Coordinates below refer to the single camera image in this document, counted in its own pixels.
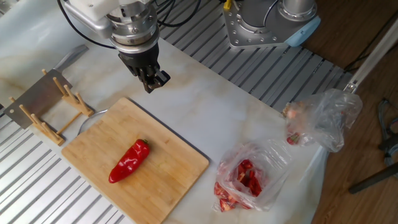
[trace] wooden floor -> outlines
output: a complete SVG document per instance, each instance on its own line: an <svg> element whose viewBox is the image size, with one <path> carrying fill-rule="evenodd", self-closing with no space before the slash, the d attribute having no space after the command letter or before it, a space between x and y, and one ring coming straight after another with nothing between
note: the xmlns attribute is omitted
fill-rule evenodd
<svg viewBox="0 0 398 224"><path fill-rule="evenodd" d="M345 67L398 10L398 1L317 0L322 23L306 48ZM339 153L330 154L314 224L398 223L398 179L391 177L356 195L348 188L385 168L377 146L381 128L377 106L383 97L398 104L398 49L386 55L362 82L357 94L364 107ZM386 121L398 117L387 111Z"/></svg>

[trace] metal grate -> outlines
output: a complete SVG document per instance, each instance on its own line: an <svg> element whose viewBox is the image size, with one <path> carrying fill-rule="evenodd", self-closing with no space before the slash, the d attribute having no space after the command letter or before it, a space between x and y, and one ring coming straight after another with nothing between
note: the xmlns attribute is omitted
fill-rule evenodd
<svg viewBox="0 0 398 224"><path fill-rule="evenodd" d="M168 23L183 21L194 0L176 0ZM161 37L217 74L281 111L285 104L329 88L351 75L301 47L235 50L217 0ZM0 223L131 223L30 131L0 116Z"/></svg>

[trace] bolt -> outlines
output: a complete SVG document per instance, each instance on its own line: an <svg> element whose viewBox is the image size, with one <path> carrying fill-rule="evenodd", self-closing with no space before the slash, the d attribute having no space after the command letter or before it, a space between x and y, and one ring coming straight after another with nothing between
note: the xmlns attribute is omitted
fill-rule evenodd
<svg viewBox="0 0 398 224"><path fill-rule="evenodd" d="M135 28L135 27L133 27L133 28L131 29L131 32L132 32L133 34L136 34L136 33L138 33L138 29Z"/></svg>

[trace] white marble surface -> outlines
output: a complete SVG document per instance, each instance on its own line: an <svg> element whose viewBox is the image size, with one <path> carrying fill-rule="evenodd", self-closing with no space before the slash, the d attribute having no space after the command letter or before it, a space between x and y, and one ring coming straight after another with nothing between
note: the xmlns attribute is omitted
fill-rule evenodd
<svg viewBox="0 0 398 224"><path fill-rule="evenodd" d="M33 6L29 4L22 0L19 10L30 11L27 9ZM4 105L9 104L9 95L18 97L40 78L40 66L50 69L67 49L83 42L65 24L53 3L48 5L46 11L31 15L41 30L22 20L19 22L27 23L22 27L32 28L28 33L22 34L20 29L11 26L13 16L15 20L21 15L15 11L4 16L6 20L0 19L0 103ZM3 30L13 32L14 36L4 35ZM28 40L36 44L29 45ZM25 58L23 50L12 50L15 46L28 45L30 51ZM294 169L269 212L215 212L211 208L216 200L213 186L221 156L237 142L265 136L282 139L284 120L280 114L164 40L159 40L159 63L172 78L151 94L129 73L116 51L88 46L90 50L63 73L73 85L73 92L79 91L96 111L109 108L120 97L129 97L210 159L208 170L165 223L310 223L320 198L326 150L315 144L290 148L295 159ZM42 118L60 129L75 113L74 108L61 101ZM62 147L33 127L30 129L60 154L76 136L84 119L81 116L63 133L67 141Z"/></svg>

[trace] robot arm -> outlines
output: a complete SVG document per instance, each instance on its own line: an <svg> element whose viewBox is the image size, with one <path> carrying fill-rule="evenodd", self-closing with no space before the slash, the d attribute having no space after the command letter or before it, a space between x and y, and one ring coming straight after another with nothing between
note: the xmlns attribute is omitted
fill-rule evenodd
<svg viewBox="0 0 398 224"><path fill-rule="evenodd" d="M163 86L170 76L160 71L159 26L150 0L69 0L69 13L99 36L110 39L119 58L144 84L146 92Z"/></svg>

